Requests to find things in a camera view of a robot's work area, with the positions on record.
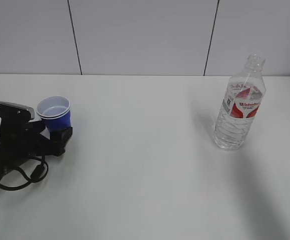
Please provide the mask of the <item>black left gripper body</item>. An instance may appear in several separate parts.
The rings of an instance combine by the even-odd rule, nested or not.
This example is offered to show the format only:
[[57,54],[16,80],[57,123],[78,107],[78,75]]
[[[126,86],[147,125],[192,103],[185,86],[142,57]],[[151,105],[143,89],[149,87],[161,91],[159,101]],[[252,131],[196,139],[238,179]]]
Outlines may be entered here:
[[49,155],[50,140],[41,132],[26,130],[25,123],[0,121],[0,160]]

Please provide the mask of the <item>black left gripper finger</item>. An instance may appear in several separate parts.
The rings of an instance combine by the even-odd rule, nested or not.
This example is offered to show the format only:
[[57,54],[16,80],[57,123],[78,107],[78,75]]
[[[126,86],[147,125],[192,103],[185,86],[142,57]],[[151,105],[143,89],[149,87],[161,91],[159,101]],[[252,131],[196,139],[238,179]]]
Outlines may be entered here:
[[72,137],[73,127],[50,132],[49,155],[61,156],[65,153],[65,147]]
[[41,133],[45,130],[46,125],[42,120],[37,120],[25,123],[24,127],[27,131]]

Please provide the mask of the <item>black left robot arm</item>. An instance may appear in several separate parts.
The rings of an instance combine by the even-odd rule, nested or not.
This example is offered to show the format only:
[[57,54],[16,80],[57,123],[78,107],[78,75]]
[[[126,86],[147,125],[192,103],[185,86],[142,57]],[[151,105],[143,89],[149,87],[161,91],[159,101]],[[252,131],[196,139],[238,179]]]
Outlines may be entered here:
[[18,191],[31,184],[42,181],[49,172],[47,156],[59,157],[65,153],[65,147],[72,137],[73,127],[50,132],[47,138],[41,133],[46,129],[43,121],[0,124],[0,181],[12,171],[25,179],[18,186],[6,186],[0,183],[4,191]]

